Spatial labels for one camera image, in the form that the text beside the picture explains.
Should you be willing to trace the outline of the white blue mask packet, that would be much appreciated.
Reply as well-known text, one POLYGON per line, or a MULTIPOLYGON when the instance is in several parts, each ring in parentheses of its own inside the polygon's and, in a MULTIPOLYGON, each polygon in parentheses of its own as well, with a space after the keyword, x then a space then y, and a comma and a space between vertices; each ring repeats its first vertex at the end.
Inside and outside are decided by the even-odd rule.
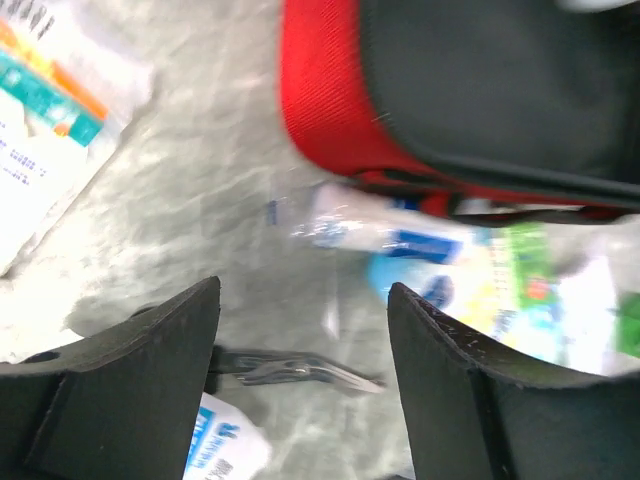
POLYGON ((272 447, 236 407, 203 393, 184 479, 249 480, 269 463, 272 447))

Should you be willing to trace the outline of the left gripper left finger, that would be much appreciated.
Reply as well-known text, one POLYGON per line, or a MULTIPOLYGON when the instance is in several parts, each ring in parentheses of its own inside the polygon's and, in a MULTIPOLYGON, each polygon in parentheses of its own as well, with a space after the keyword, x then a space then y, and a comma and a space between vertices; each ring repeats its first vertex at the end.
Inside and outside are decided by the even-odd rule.
POLYGON ((2 477, 181 478, 219 301, 209 277, 92 337, 3 364, 2 477))

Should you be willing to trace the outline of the small green box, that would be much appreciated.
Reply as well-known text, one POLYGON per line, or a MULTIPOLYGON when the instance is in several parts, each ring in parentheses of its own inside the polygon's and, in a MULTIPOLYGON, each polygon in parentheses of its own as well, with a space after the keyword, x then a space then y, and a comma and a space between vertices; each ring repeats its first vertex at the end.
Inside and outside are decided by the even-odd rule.
POLYGON ((522 223, 505 230, 511 254, 515 300, 520 310, 556 302, 548 235, 537 223, 522 223))

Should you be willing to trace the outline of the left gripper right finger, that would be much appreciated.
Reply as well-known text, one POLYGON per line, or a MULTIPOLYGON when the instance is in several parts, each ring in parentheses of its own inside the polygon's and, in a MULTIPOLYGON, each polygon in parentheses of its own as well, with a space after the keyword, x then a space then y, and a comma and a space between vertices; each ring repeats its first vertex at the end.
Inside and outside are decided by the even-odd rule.
POLYGON ((403 284, 388 327, 420 479, 639 475, 639 376, 603 377, 527 356, 403 284))

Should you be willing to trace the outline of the black handled scissors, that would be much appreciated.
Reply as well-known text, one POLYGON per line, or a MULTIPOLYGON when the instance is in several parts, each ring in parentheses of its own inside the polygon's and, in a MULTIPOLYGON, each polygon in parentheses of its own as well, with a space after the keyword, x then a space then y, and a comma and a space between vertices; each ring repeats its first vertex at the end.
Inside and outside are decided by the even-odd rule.
POLYGON ((310 352, 229 349, 215 345, 204 391, 216 393, 223 380, 243 386, 320 382, 354 394, 379 394, 386 383, 310 352))

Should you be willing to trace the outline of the red black medicine bag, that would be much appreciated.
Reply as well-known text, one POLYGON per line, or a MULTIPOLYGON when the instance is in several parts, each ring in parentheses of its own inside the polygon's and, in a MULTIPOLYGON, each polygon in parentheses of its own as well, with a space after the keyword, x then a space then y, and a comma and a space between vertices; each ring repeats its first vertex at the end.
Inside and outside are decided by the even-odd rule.
POLYGON ((309 161, 481 226, 639 210, 635 1, 287 1, 280 101, 309 161))

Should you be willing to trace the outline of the white blue ointment tube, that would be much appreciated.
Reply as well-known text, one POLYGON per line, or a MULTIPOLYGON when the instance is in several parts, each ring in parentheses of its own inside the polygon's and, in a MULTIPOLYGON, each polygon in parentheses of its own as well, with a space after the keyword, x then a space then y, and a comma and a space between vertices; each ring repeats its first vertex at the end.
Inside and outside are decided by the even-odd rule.
POLYGON ((270 199, 267 221, 287 237, 343 249, 451 264, 472 229, 418 211, 415 200, 324 182, 270 199))

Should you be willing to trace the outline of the blue cotton swab bag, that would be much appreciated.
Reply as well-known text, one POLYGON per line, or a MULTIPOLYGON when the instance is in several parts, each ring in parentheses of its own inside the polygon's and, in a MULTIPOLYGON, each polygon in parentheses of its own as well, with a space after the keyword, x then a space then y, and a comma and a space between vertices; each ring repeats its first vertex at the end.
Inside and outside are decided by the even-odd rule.
POLYGON ((534 358, 614 376, 639 368, 639 314, 620 308, 604 243, 551 255, 556 302, 520 310, 506 229, 478 229, 451 264, 377 254, 368 280, 381 300, 402 283, 436 309, 534 358))

